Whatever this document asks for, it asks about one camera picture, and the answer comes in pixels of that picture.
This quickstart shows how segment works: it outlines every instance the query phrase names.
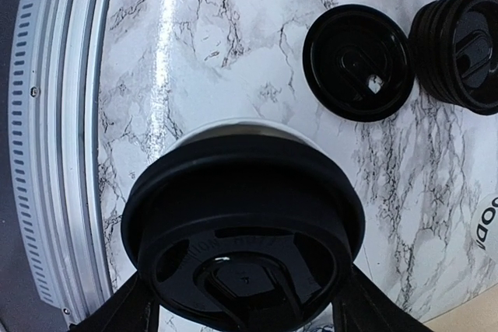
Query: beige table edge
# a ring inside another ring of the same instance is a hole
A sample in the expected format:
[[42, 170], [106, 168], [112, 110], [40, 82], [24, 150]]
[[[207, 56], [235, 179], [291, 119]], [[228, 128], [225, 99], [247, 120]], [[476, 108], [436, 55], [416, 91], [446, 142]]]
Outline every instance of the beige table edge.
[[426, 325], [434, 332], [498, 331], [498, 285]]

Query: white marble surface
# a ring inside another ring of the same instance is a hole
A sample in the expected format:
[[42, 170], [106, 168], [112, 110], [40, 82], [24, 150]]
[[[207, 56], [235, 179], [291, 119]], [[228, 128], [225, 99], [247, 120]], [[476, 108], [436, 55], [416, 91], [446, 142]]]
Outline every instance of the white marble surface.
[[[303, 75], [304, 37], [326, 9], [370, 5], [408, 32], [430, 1], [110, 0], [98, 161], [113, 286], [134, 271], [119, 223], [136, 178], [183, 134], [233, 117], [288, 124], [343, 168], [367, 217], [357, 263], [413, 316], [428, 320], [496, 284], [498, 267], [468, 231], [479, 199], [498, 190], [496, 117], [438, 103], [416, 85], [397, 114], [358, 124], [323, 108]], [[203, 330], [161, 317], [164, 331]], [[330, 322], [328, 312], [306, 330]]]

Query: black object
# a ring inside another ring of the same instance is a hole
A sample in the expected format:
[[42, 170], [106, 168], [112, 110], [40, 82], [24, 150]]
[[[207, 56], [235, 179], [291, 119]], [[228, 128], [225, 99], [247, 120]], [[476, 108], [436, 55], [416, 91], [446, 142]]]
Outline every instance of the black object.
[[303, 66], [324, 106], [360, 122], [398, 111], [415, 78], [403, 31], [382, 12], [363, 5], [335, 7], [317, 19], [304, 42]]
[[409, 36], [421, 86], [434, 98], [498, 113], [498, 0], [439, 0], [417, 13]]
[[334, 162], [293, 140], [173, 150], [135, 183], [121, 231], [138, 273], [75, 332], [150, 332], [156, 302], [227, 332], [296, 330], [330, 302], [338, 332], [429, 331], [353, 267], [359, 199]]

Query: gray marble vein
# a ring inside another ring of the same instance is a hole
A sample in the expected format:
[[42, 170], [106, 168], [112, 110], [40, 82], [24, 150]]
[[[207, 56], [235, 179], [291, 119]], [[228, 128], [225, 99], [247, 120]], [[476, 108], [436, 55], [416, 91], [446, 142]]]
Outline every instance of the gray marble vein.
[[[498, 190], [498, 123], [413, 90], [394, 116], [358, 124], [314, 98], [304, 37], [325, 10], [370, 5], [407, 33], [432, 0], [110, 0], [99, 88], [99, 188], [114, 288], [134, 272], [121, 213], [140, 173], [179, 138], [223, 119], [264, 118], [312, 138], [365, 207], [358, 266], [428, 320], [498, 282], [472, 244], [477, 202]], [[161, 311], [161, 330], [209, 331]], [[331, 332], [328, 309], [306, 332]]]

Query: metal trim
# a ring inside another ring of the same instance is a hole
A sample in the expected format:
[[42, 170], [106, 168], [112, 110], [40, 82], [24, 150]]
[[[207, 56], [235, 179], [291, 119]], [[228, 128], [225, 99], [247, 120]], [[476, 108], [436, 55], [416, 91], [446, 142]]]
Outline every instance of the metal trim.
[[68, 323], [112, 294], [96, 165], [108, 1], [22, 0], [12, 46], [9, 139], [19, 224], [40, 298], [63, 309]]

